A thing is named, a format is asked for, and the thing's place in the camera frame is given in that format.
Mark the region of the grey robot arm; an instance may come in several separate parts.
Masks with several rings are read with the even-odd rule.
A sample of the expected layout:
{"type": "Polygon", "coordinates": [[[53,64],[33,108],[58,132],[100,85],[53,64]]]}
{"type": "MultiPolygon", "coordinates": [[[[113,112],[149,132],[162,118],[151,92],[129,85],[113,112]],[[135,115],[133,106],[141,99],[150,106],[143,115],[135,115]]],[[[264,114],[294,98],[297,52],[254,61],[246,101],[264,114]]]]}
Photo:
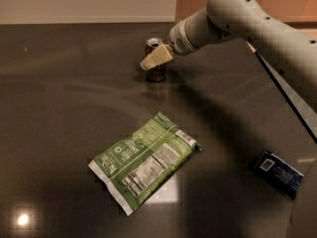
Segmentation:
{"type": "Polygon", "coordinates": [[[207,0],[166,42],[170,103],[203,146],[180,183],[182,238],[317,238],[316,142],[272,82],[316,105],[315,41],[256,0],[207,0]]]}

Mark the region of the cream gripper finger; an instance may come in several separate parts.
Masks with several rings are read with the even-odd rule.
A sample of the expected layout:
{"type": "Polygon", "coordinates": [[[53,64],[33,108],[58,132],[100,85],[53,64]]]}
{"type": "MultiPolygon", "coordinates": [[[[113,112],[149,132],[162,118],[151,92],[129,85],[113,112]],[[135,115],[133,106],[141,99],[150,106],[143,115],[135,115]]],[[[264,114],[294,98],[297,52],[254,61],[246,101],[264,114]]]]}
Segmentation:
{"type": "Polygon", "coordinates": [[[140,62],[143,70],[150,70],[158,65],[164,64],[173,59],[173,50],[170,45],[159,45],[153,51],[146,55],[140,62]]]}

